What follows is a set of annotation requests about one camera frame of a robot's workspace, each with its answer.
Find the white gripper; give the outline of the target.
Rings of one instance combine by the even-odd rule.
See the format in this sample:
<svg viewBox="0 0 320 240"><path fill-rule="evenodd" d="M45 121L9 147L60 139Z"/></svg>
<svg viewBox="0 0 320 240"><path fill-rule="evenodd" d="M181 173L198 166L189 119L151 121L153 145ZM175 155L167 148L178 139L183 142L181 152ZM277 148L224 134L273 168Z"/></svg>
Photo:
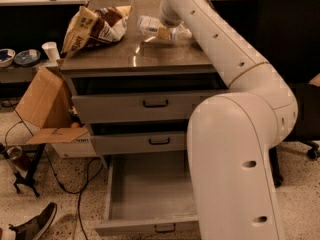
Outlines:
<svg viewBox="0 0 320 240"><path fill-rule="evenodd" d="M160 27L157 30L157 37L162 40L170 40L172 31L169 28L175 28L182 22L181 18L166 2L162 2L160 5L159 20L164 26L168 27Z"/></svg>

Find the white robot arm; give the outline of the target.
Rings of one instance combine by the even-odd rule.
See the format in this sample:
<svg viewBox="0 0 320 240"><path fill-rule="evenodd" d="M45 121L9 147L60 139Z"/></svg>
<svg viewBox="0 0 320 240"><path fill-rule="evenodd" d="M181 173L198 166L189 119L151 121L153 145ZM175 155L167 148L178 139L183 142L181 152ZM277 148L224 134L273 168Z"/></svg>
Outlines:
<svg viewBox="0 0 320 240"><path fill-rule="evenodd" d="M205 0L163 0L160 20L186 24L228 90L189 120L187 153L202 240L285 240L269 151L298 106L273 66Z"/></svg>

